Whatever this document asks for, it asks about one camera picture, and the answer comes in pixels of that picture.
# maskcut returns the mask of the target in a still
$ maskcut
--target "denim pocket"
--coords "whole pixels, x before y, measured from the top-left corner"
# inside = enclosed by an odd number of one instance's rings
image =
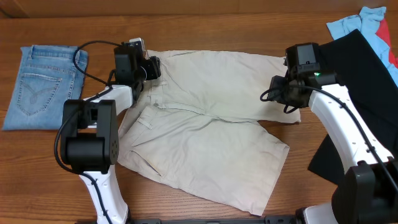
[[[30,116],[47,109],[62,78],[23,73],[19,81],[18,108]]]

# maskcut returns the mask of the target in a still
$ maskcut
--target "brown tabletop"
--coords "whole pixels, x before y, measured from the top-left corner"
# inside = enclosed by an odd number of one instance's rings
[[[281,57],[285,48],[294,44],[331,41],[326,23],[356,13],[0,19],[0,125],[11,99],[22,46],[80,45],[90,40],[122,42],[142,37],[151,50],[229,50]],[[386,19],[393,50],[398,52],[398,12],[388,12]],[[106,80],[114,68],[113,47],[95,44],[85,50],[90,56],[87,72]],[[101,90],[102,84],[87,78],[83,97]],[[294,213],[300,207],[327,202],[336,187],[307,170],[326,131],[308,108],[300,111],[300,124],[261,122],[290,146],[263,215]],[[0,223],[96,219],[90,195],[80,178],[55,162],[55,133],[0,132]],[[119,165],[116,173],[133,218],[252,217],[248,212],[158,184]]]

